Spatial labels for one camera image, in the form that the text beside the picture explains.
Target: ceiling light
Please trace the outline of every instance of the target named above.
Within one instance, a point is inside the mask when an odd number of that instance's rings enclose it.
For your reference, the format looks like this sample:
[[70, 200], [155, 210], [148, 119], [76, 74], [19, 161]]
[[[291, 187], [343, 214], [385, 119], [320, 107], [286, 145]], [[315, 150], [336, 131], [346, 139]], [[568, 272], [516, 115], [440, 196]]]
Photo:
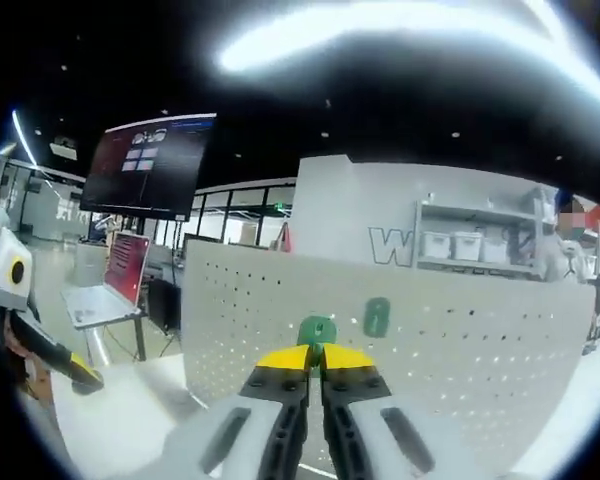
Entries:
[[351, 32], [390, 31], [447, 38], [469, 34], [499, 40], [551, 65], [600, 101], [600, 77], [570, 49], [502, 16], [429, 2], [355, 2], [305, 7], [247, 32], [226, 48], [219, 60], [225, 70], [239, 72], [274, 63]]
[[29, 144], [27, 143], [27, 140], [24, 138], [24, 134], [22, 133], [22, 127], [20, 126], [20, 120], [18, 119], [18, 113], [15, 110], [13, 112], [11, 112], [11, 119], [13, 120], [14, 127], [16, 127], [16, 132], [18, 132], [18, 138], [20, 139], [22, 148], [24, 148], [24, 151], [27, 152], [27, 156], [29, 157], [29, 160], [31, 161], [31, 163], [37, 167], [38, 162], [36, 162], [36, 159], [33, 157], [33, 153], [31, 153]]
[[5, 156], [5, 155], [9, 155], [14, 148], [16, 148], [17, 143], [16, 142], [11, 142], [7, 145], [5, 145], [4, 147], [2, 147], [0, 149], [0, 155], [1, 156]]

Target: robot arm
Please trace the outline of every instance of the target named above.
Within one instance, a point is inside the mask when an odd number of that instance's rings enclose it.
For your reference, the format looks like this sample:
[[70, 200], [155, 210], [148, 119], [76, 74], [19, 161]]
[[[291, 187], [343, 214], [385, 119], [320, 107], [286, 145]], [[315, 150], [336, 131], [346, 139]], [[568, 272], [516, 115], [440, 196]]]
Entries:
[[[324, 437], [338, 478], [485, 478], [440, 419], [391, 394], [369, 357], [323, 347]], [[122, 478], [293, 480], [307, 438], [311, 358], [307, 345], [267, 355], [237, 395], [178, 426], [160, 459]]]
[[104, 387], [102, 377], [77, 354], [56, 342], [35, 320], [28, 308], [32, 288], [33, 258], [31, 252], [7, 228], [0, 232], [0, 337], [4, 322], [20, 344], [36, 354], [51, 368], [73, 380], [79, 393], [90, 393]]

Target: black ceiling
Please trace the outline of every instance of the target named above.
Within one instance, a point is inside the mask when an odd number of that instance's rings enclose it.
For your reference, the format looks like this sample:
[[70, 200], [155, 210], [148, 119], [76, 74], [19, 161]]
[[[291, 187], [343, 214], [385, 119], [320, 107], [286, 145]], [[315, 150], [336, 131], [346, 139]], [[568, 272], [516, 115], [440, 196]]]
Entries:
[[[266, 76], [220, 71], [215, 58], [235, 32], [299, 3], [306, 2], [35, 2], [8, 15], [2, 93], [18, 109], [39, 163], [81, 176], [108, 127], [163, 111], [218, 112], [199, 187], [295, 176], [302, 156], [346, 152], [354, 161], [516, 174], [600, 201], [600, 120], [579, 118], [591, 114], [580, 100], [556, 94], [546, 75], [524, 67], [496, 62], [491, 72], [480, 67], [487, 73], [474, 81], [470, 54], [414, 52], [385, 37], [351, 38]], [[571, 3], [600, 45], [600, 1]], [[417, 68], [401, 69], [405, 58]], [[440, 62], [469, 72], [462, 88]], [[519, 76], [509, 81], [524, 84], [526, 103], [503, 101], [496, 74]], [[10, 118], [4, 125], [13, 135]], [[76, 141], [77, 162], [51, 154], [47, 144], [57, 135]]]

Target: red screen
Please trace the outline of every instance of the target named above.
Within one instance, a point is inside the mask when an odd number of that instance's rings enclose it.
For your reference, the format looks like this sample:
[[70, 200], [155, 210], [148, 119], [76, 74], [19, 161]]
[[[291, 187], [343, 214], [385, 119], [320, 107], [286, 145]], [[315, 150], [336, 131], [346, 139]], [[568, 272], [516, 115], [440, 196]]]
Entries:
[[142, 282], [144, 261], [149, 251], [149, 239], [118, 233], [113, 240], [104, 283], [113, 287], [134, 305]]

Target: green peg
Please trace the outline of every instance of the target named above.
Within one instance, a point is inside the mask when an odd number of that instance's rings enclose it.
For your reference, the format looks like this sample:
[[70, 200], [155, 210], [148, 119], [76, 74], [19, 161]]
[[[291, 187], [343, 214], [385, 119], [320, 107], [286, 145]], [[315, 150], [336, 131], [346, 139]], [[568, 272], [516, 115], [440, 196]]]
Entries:
[[389, 299], [377, 297], [370, 299], [364, 311], [364, 334], [372, 338], [384, 338], [389, 330]]
[[323, 343], [336, 343], [338, 328], [329, 317], [310, 316], [300, 323], [297, 345], [309, 345], [311, 349], [311, 376], [320, 376], [319, 363]]

